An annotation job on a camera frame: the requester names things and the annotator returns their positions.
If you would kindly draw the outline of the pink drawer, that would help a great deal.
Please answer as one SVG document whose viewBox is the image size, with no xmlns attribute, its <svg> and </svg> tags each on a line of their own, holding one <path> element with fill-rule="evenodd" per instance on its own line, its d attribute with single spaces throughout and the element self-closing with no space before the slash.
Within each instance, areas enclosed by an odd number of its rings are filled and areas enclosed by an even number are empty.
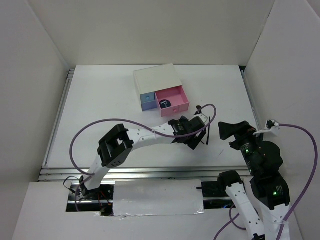
<svg viewBox="0 0 320 240">
<path fill-rule="evenodd" d="M 182 85 L 156 91 L 155 99 L 161 117 L 168 117 L 174 114 L 186 112 L 190 106 L 190 102 Z M 171 107 L 161 109 L 159 105 L 161 100 L 169 100 Z"/>
</svg>

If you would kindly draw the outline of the purple-blue bottom drawer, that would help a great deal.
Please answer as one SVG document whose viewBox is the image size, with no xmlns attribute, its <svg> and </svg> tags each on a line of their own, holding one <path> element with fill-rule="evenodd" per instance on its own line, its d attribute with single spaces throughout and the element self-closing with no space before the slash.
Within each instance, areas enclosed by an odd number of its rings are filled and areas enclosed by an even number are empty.
<svg viewBox="0 0 320 240">
<path fill-rule="evenodd" d="M 158 108 L 158 105 L 156 100 L 141 103 L 142 111 L 148 111 L 148 110 L 157 109 L 157 108 Z"/>
</svg>

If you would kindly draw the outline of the light blue small drawer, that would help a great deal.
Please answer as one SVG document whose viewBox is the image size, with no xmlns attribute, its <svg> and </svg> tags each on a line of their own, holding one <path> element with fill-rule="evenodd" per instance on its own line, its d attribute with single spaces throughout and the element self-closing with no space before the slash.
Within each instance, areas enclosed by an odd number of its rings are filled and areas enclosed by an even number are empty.
<svg viewBox="0 0 320 240">
<path fill-rule="evenodd" d="M 144 94 L 141 94 L 139 97 L 140 97 L 140 102 L 142 104 L 147 102 L 152 102 L 155 100 L 155 93 L 154 92 L 144 93 Z"/>
</svg>

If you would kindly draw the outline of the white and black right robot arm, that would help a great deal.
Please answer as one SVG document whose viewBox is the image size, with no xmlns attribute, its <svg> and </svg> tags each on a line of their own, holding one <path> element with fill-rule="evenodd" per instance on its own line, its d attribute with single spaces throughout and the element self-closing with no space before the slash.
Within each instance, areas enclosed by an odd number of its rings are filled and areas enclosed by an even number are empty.
<svg viewBox="0 0 320 240">
<path fill-rule="evenodd" d="M 219 122 L 219 136 L 225 141 L 234 137 L 229 146 L 240 151 L 252 176 L 250 186 L 258 200 L 257 213 L 246 192 L 244 182 L 235 170 L 218 176 L 218 192 L 229 196 L 237 208 L 250 240 L 288 240 L 290 227 L 285 220 L 291 207 L 289 186 L 279 172 L 283 164 L 280 148 L 264 141 L 264 134 L 275 133 L 280 125 L 269 120 L 264 130 L 256 130 L 247 121 L 231 124 Z"/>
</svg>

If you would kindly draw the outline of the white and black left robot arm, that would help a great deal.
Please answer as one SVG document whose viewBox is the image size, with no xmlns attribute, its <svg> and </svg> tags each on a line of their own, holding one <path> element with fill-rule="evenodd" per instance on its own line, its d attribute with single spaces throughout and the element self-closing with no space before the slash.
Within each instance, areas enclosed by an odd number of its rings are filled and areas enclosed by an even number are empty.
<svg viewBox="0 0 320 240">
<path fill-rule="evenodd" d="M 128 129 L 123 124 L 117 124 L 98 142 L 97 156 L 90 166 L 87 175 L 82 175 L 77 191 L 84 199 L 95 198 L 101 190 L 101 182 L 111 169 L 125 163 L 129 154 L 135 150 L 169 144 L 184 144 L 194 150 L 206 135 L 203 129 L 209 118 L 202 113 L 192 119 L 182 116 L 178 120 L 156 126 L 151 131 L 143 129 Z M 201 132 L 180 138 L 179 136 Z"/>
</svg>

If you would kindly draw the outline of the navy round compact with F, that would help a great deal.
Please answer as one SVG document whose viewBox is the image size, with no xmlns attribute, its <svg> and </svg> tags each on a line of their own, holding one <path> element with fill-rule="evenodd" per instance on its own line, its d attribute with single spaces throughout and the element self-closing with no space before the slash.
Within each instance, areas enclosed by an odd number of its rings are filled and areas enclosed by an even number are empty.
<svg viewBox="0 0 320 240">
<path fill-rule="evenodd" d="M 159 102 L 159 106 L 161 109 L 166 109 L 171 107 L 171 102 L 167 99 L 163 99 Z"/>
</svg>

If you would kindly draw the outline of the white mini drawer cabinet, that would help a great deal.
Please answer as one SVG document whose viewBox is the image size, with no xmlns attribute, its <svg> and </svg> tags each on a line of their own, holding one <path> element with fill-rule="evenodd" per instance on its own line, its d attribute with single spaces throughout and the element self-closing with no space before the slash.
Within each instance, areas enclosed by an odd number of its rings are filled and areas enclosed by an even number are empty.
<svg viewBox="0 0 320 240">
<path fill-rule="evenodd" d="M 179 74 L 172 63 L 135 70 L 133 72 L 136 93 L 140 95 L 182 86 Z"/>
</svg>

